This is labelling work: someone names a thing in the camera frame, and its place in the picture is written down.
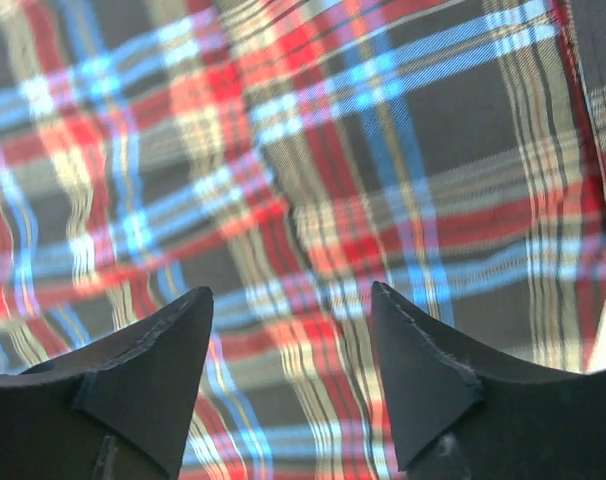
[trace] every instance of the plaid cloth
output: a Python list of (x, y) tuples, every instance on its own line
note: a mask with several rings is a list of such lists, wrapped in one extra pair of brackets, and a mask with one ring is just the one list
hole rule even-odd
[(183, 478), (349, 480), (397, 475), (374, 280), (583, 370), (605, 6), (0, 1), (0, 372), (209, 285)]

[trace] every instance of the plaid shirt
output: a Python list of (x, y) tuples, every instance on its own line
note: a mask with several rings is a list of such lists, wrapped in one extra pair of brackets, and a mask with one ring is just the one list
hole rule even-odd
[(183, 478), (392, 478), (373, 280), (584, 368), (606, 0), (0, 0), (0, 372), (209, 285)]

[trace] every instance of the plaid blanket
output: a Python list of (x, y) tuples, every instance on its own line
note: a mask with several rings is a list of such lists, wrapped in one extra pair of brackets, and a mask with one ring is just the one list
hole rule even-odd
[(183, 478), (392, 478), (374, 280), (584, 369), (606, 0), (0, 0), (0, 372), (209, 285)]

